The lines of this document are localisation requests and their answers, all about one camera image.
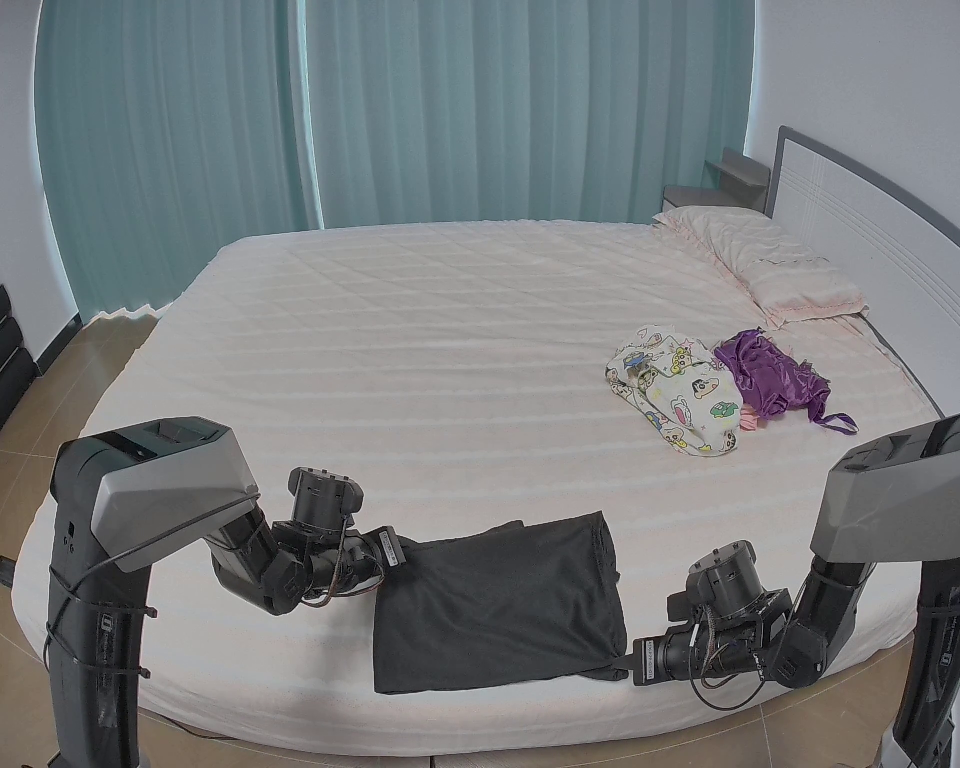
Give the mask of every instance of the mattress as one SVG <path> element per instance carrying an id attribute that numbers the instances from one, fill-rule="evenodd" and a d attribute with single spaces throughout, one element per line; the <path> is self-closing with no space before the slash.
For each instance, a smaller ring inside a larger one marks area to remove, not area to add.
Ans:
<path id="1" fill-rule="evenodd" d="M 851 446 L 936 418 L 857 318 L 773 334 L 832 382 L 848 438 L 794 412 L 718 458 L 674 452 L 615 396 L 605 365 L 642 324 L 708 345 L 758 327 L 748 294 L 664 228 L 479 223 L 242 240 L 169 309 L 84 431 L 200 415 L 231 426 L 270 520 L 290 469 L 356 478 L 361 530 L 415 540 L 603 510 L 630 637 L 661 634 L 667 594 L 716 546 L 748 539 L 768 588 L 793 593 L 828 469 Z M 24 541 L 13 608 L 39 651 L 55 503 Z M 839 671 L 903 638 L 919 567 L 882 565 Z M 272 617 L 217 583 L 197 542 L 157 564 L 141 706 L 263 744 L 417 756 L 619 739 L 718 716 L 688 684 L 571 677 L 485 690 L 373 692 L 375 595 Z M 756 679 L 712 694 L 728 705 Z M 768 684 L 759 701 L 782 693 Z"/>

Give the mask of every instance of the black furniture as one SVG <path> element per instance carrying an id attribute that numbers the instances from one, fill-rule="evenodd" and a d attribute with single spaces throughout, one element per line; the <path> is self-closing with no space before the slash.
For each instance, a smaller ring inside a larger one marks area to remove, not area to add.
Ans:
<path id="1" fill-rule="evenodd" d="M 770 189 L 770 169 L 727 147 L 720 162 L 707 161 L 719 176 L 718 189 L 699 186 L 663 187 L 663 210 L 685 205 L 724 205 L 762 211 Z"/>
<path id="2" fill-rule="evenodd" d="M 36 363 L 11 312 L 10 294 L 0 285 L 0 427 L 36 378 Z"/>

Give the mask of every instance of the robotic arm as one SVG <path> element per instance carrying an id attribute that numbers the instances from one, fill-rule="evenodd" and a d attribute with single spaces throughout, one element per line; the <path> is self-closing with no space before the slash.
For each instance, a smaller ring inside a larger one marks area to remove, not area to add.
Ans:
<path id="1" fill-rule="evenodd" d="M 347 477 L 297 468 L 291 520 L 271 528 L 233 432 L 166 419 L 60 449 L 44 660 L 60 753 L 52 768 L 146 768 L 137 683 L 151 566 L 204 539 L 229 591 L 273 615 L 314 608 L 404 562 L 390 526 L 350 530 L 363 491 Z"/>
<path id="2" fill-rule="evenodd" d="M 744 672 L 756 671 L 760 686 L 814 684 L 850 639 L 875 565 L 919 561 L 909 676 L 874 766 L 947 768 L 960 684 L 960 416 L 848 452 L 829 473 L 810 548 L 795 604 L 785 589 L 760 584 L 748 541 L 714 549 L 690 568 L 686 590 L 667 599 L 669 620 L 684 624 L 635 640 L 618 665 L 637 685 L 690 680 L 701 698 L 697 681 L 717 687 L 708 681 Z"/>

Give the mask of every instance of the teal curtain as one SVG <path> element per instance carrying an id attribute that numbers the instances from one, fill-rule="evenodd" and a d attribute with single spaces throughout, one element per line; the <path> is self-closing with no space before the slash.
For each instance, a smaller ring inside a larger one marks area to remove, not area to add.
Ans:
<path id="1" fill-rule="evenodd" d="M 753 0 L 300 3 L 327 227 L 649 222 L 742 150 Z"/>
<path id="2" fill-rule="evenodd" d="M 81 315 L 175 299 L 224 245 L 311 226 L 289 6 L 45 0 L 36 131 Z"/>
<path id="3" fill-rule="evenodd" d="M 742 149 L 753 0 L 45 0 L 36 132 L 84 319 L 250 235 L 648 222 Z"/>

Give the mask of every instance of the white label sticker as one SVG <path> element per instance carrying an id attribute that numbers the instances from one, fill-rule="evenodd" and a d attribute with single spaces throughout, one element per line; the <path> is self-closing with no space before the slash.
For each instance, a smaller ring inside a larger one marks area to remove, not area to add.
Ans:
<path id="1" fill-rule="evenodd" d="M 643 679 L 653 680 L 657 677 L 657 646 L 653 640 L 647 640 L 646 654 L 643 662 Z"/>
<path id="2" fill-rule="evenodd" d="M 393 567 L 399 565 L 400 561 L 396 558 L 394 546 L 390 543 L 390 534 L 386 531 L 380 531 L 380 543 L 383 544 L 383 552 L 387 556 L 390 565 Z"/>

